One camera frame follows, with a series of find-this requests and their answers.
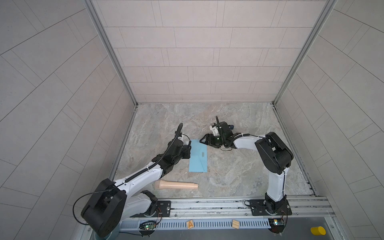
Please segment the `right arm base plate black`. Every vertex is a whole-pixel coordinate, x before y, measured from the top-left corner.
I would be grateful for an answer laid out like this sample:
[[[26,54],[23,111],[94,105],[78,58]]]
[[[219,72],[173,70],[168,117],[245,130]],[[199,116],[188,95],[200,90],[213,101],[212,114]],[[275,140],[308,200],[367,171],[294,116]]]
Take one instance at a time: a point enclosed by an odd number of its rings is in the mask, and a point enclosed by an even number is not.
[[[282,204],[271,213],[267,206],[264,204],[265,200],[249,200],[245,202],[245,205],[250,208],[252,216],[277,216],[288,215],[291,216],[292,209],[288,201],[282,200]]]

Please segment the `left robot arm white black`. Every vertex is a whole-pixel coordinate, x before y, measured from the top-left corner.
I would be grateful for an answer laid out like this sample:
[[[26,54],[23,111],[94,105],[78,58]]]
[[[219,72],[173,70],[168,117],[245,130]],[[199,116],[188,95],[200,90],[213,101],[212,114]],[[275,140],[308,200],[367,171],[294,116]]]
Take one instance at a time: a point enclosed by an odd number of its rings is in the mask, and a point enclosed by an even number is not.
[[[94,192],[88,193],[89,200],[81,212],[83,225],[90,226],[99,238],[104,239],[122,220],[137,214],[152,215],[158,199],[143,188],[171,172],[181,159],[191,156],[191,141],[184,139],[182,128],[183,124],[179,124],[165,152],[158,154],[144,168],[117,181],[105,179]]]

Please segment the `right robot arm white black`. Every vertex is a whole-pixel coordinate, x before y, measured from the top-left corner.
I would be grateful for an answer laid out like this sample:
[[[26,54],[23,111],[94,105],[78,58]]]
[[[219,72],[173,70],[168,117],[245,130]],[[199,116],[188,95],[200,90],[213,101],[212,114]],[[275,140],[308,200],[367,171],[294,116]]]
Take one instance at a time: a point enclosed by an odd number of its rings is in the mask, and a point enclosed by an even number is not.
[[[289,216],[291,207],[285,194],[286,177],[294,159],[294,154],[274,132],[264,136],[233,133],[233,125],[220,122],[210,126],[211,134],[200,139],[201,144],[219,149],[249,149],[257,151],[265,167],[269,171],[268,189],[263,200],[246,200],[245,206],[250,208],[253,216]]]

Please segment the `teal paper envelope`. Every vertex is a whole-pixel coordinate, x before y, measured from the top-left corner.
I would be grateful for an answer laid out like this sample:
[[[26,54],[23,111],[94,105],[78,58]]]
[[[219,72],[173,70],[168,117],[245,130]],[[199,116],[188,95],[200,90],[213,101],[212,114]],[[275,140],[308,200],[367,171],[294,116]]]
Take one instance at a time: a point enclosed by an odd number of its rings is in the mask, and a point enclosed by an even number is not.
[[[208,168],[207,145],[200,143],[199,140],[192,140],[191,147],[189,172],[206,173]]]

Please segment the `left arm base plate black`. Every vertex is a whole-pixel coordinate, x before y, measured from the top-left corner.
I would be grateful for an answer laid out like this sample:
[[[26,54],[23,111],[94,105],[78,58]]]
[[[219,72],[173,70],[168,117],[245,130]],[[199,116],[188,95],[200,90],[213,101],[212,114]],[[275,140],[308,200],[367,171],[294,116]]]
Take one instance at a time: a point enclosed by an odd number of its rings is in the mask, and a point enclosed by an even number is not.
[[[150,204],[149,208],[143,213],[145,217],[169,217],[171,211],[171,201],[155,201]]]

